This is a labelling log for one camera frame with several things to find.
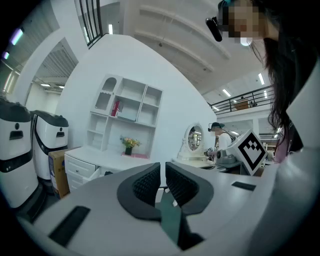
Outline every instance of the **potted flower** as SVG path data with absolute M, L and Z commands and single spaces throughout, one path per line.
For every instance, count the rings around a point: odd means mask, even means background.
M 133 138 L 121 136 L 120 140 L 122 141 L 122 144 L 125 145 L 124 154 L 128 156 L 131 156 L 133 147 L 135 146 L 139 147 L 141 145 L 141 143 L 138 140 Z

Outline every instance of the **cardboard box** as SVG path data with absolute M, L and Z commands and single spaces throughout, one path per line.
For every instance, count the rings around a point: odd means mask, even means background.
M 61 199 L 70 193 L 68 179 L 65 170 L 65 152 L 70 149 L 63 149 L 49 152 L 49 171 L 54 194 Z

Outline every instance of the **white shirt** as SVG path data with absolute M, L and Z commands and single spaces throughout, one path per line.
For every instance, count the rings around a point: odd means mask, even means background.
M 227 147 L 229 147 L 232 143 L 230 135 L 227 133 L 222 133 L 219 136 L 219 150 L 225 150 Z

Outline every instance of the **black metal railing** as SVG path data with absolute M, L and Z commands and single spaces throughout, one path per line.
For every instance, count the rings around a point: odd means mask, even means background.
M 89 49 L 103 36 L 100 0 L 76 0 L 81 13 L 78 13 L 81 29 Z
M 271 104 L 274 99 L 274 95 L 272 86 L 267 86 L 214 104 L 208 104 L 216 115 L 221 115 Z

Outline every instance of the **vase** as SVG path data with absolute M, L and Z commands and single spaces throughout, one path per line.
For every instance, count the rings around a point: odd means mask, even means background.
M 131 154 L 132 154 L 132 147 L 126 147 L 124 154 L 127 155 L 127 156 L 131 156 Z

